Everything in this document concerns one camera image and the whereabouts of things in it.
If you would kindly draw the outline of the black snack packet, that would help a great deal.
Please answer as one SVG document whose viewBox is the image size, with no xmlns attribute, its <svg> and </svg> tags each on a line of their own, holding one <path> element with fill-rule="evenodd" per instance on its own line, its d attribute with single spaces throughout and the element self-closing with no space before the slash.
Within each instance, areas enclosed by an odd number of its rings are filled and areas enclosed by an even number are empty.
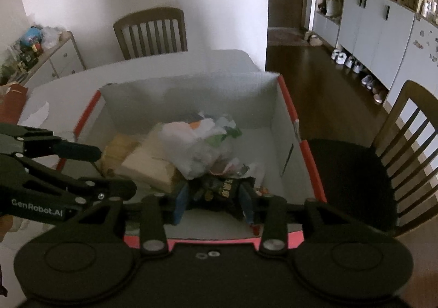
<svg viewBox="0 0 438 308">
<path fill-rule="evenodd" d="M 189 181 L 186 209 L 225 212 L 237 220 L 252 213 L 252 201 L 258 197 L 255 179 L 229 178 L 206 174 Z"/>
</svg>

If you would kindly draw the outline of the yellow plush toy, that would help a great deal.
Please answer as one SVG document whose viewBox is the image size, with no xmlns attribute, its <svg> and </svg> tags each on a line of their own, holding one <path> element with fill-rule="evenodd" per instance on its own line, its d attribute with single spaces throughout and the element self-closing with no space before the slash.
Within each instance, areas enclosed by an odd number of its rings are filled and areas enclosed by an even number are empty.
<svg viewBox="0 0 438 308">
<path fill-rule="evenodd" d="M 140 142 L 131 136 L 116 134 L 102 154 L 101 169 L 104 176 L 113 177 L 122 162 L 139 144 Z"/>
</svg>

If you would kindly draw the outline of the white plastic bag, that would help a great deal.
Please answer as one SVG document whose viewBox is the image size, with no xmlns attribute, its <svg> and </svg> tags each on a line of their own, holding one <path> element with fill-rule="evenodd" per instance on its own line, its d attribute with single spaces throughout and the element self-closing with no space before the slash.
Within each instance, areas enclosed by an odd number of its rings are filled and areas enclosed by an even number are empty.
<svg viewBox="0 0 438 308">
<path fill-rule="evenodd" d="M 159 133 L 167 160 L 188 180 L 226 174 L 241 164 L 234 155 L 235 140 L 243 135 L 236 122 L 228 115 L 199 116 L 195 122 L 166 123 Z"/>
</svg>

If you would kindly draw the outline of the red cardboard shoe box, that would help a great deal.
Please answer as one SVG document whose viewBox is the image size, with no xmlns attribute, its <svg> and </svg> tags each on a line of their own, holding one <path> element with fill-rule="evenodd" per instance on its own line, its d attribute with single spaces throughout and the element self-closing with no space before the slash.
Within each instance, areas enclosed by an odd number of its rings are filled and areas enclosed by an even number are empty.
<svg viewBox="0 0 438 308">
<path fill-rule="evenodd" d="M 267 238 L 246 206 L 236 215 L 210 210 L 211 190 L 189 187 L 213 175 L 225 182 L 251 179 L 289 204 L 324 193 L 298 115 L 283 78 L 275 73 L 176 76 L 107 84 L 94 94 L 75 128 L 77 140 L 97 146 L 103 158 L 91 165 L 67 159 L 71 177 L 126 177 L 137 185 L 134 202 L 157 194 L 171 200 L 163 218 L 169 242 L 253 242 L 269 249 L 295 248 L 304 235 L 290 223 L 286 239 Z"/>
</svg>

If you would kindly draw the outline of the white paper sheet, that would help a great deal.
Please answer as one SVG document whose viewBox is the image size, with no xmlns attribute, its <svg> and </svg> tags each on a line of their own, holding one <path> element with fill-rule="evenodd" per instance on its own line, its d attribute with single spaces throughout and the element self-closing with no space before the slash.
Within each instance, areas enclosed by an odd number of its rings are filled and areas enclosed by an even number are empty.
<svg viewBox="0 0 438 308">
<path fill-rule="evenodd" d="M 36 112 L 32 113 L 27 119 L 21 122 L 22 126 L 31 128 L 40 128 L 41 125 L 49 116 L 50 104 L 46 102 L 41 108 Z"/>
</svg>

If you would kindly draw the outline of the red paper bag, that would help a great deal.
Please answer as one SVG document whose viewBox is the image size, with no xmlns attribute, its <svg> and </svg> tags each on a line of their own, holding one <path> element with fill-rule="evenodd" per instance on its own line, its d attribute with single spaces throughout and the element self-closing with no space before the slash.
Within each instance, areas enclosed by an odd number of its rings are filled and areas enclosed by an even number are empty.
<svg viewBox="0 0 438 308">
<path fill-rule="evenodd" d="M 27 101 L 28 88 L 13 82 L 0 86 L 0 123 L 16 125 Z"/>
</svg>

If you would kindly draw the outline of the white drawer sideboard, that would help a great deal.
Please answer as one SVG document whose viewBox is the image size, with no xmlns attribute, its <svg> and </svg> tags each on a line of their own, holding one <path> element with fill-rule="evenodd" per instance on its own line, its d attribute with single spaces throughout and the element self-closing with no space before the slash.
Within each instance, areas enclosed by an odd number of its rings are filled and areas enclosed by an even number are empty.
<svg viewBox="0 0 438 308">
<path fill-rule="evenodd" d="M 54 80 L 86 69 L 71 31 L 61 34 L 55 47 L 40 55 L 38 63 L 18 83 L 32 90 Z"/>
</svg>

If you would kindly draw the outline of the wooden chair with black cushion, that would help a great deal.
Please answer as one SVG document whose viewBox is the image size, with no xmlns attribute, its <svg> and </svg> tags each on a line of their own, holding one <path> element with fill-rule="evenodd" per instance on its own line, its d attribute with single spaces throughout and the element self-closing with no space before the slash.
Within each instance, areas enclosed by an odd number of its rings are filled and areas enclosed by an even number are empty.
<svg viewBox="0 0 438 308">
<path fill-rule="evenodd" d="M 403 235 L 437 216 L 437 98 L 408 80 L 370 146 L 309 140 L 332 208 L 381 232 Z"/>
</svg>

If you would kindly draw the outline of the dark wooden slatted chair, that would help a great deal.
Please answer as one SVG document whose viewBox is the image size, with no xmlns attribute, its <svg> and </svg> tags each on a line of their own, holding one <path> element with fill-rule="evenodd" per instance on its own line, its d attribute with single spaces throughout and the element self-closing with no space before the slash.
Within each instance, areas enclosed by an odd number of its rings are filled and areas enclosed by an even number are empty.
<svg viewBox="0 0 438 308">
<path fill-rule="evenodd" d="M 176 7 L 156 7 L 130 13 L 113 29 L 126 60 L 187 52 L 184 12 Z"/>
</svg>

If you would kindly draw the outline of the white wall cabinet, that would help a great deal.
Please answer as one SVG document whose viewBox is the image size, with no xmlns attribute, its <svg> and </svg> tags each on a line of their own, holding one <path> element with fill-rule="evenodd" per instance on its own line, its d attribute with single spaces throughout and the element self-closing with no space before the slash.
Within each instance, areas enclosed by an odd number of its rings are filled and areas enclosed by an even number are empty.
<svg viewBox="0 0 438 308">
<path fill-rule="evenodd" d="M 333 47 L 360 63 L 358 72 L 395 103 L 413 80 L 437 94 L 437 26 L 392 0 L 344 0 L 340 19 L 316 11 L 313 29 Z"/>
</svg>

